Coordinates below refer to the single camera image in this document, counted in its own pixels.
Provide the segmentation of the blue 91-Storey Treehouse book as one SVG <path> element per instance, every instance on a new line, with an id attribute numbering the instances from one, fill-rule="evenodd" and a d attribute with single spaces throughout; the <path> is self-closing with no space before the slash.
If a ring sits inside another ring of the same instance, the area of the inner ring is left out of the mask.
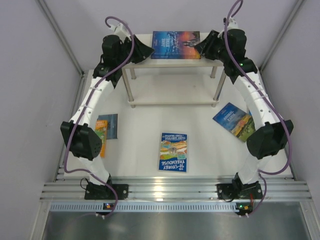
<path id="1" fill-rule="evenodd" d="M 158 170 L 186 173 L 188 166 L 188 135 L 163 132 L 161 134 Z"/>

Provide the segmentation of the Jane Eyre book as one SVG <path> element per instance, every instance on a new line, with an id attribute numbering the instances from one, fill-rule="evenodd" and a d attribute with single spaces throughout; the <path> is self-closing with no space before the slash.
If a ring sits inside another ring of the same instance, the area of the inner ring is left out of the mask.
<path id="1" fill-rule="evenodd" d="M 197 60 L 201 56 L 195 46 L 201 42 L 199 31 L 154 31 L 152 59 Z"/>

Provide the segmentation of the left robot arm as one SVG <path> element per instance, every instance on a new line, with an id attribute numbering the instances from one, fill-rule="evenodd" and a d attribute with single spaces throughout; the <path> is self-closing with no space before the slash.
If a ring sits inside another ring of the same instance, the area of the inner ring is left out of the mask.
<path id="1" fill-rule="evenodd" d="M 89 180 L 94 185 L 106 186 L 111 178 L 100 156 L 102 140 L 95 132 L 102 104 L 122 77 L 122 67 L 140 63 L 153 52 L 153 48 L 135 35 L 124 40 L 114 34 L 105 36 L 88 92 L 73 117 L 60 126 L 66 146 L 64 160 L 68 160 L 69 154 L 76 157 L 85 166 L 82 171 L 89 174 Z"/>

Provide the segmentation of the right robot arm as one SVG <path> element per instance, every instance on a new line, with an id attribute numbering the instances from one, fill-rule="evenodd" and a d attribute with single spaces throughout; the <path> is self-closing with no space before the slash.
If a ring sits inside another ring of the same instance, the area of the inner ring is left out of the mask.
<path id="1" fill-rule="evenodd" d="M 259 174 L 268 174 L 266 164 L 291 144 L 294 128 L 293 122 L 284 120 L 271 104 L 255 63 L 246 57 L 246 42 L 241 29 L 230 29 L 227 33 L 211 30 L 195 46 L 202 57 L 223 64 L 224 73 L 243 97 L 253 118 L 255 132 L 246 141 L 249 154 L 236 173 L 243 185 L 257 182 Z"/>

